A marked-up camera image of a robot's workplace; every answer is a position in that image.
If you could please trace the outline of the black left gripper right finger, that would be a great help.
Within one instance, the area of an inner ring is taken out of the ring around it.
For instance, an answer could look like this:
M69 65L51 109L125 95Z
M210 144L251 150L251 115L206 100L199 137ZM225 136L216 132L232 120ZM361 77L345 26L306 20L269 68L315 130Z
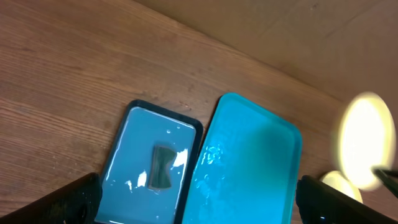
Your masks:
M304 224L397 224L309 175L297 182L295 201Z

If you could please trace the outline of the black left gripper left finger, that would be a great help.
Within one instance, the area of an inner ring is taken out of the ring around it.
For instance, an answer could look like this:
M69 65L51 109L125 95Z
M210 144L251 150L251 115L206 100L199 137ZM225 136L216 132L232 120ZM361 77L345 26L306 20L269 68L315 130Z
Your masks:
M94 223L101 198L100 177L92 172L1 217L1 223Z

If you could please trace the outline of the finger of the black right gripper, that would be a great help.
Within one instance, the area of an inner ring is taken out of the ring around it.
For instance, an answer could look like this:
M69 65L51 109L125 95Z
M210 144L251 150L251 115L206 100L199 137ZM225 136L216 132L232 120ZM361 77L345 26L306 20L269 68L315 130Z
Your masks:
M383 183L383 185L397 198L398 185L394 178L397 178L396 170L374 169L374 175Z

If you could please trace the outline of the yellow plate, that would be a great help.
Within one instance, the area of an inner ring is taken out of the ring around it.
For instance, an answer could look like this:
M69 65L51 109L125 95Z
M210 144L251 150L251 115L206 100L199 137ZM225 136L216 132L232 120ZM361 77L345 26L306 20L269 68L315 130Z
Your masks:
M355 187L375 190L381 181L374 169L390 169L396 155L396 129L383 99L373 92L355 96L333 130L335 166Z
M349 182L340 171L334 170L328 172L320 178L320 181L351 197L352 199L363 203L359 189Z

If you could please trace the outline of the green and orange sponge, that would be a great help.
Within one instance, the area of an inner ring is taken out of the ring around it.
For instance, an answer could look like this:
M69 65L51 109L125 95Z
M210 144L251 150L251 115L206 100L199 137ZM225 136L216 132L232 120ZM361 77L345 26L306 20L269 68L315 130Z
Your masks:
M169 167L176 156L177 153L169 147L155 146L148 188L152 190L165 190L171 188L172 183Z

